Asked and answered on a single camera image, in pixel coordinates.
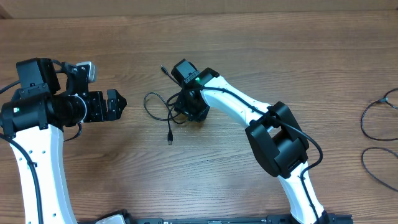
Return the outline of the braided cable silver plug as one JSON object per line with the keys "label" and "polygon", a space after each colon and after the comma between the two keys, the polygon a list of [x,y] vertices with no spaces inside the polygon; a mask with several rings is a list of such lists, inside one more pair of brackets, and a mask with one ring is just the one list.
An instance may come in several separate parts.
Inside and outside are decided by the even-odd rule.
{"label": "braided cable silver plug", "polygon": [[397,141],[397,88],[368,100],[359,124],[362,133],[373,141]]}

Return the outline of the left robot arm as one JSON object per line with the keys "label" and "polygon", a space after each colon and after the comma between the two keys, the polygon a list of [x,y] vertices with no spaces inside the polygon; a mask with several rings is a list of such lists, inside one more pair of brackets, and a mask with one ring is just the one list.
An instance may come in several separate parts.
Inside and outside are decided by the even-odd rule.
{"label": "left robot arm", "polygon": [[127,101],[117,90],[89,91],[91,62],[32,58],[16,64],[11,100],[1,107],[1,139],[15,155],[26,223],[76,223],[63,165],[65,127],[121,118]]}

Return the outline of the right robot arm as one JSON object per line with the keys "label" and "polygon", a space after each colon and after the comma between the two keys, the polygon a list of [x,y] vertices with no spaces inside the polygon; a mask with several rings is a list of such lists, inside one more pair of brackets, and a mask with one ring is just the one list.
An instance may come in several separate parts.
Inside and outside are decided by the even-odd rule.
{"label": "right robot arm", "polygon": [[312,138],[300,128],[290,108],[257,101],[230,85],[211,68],[199,71],[181,60],[172,71],[181,86],[175,110],[190,121],[203,121],[210,108],[226,113],[245,130],[255,159],[277,177],[298,223],[326,223],[327,213],[312,187],[307,150]]}

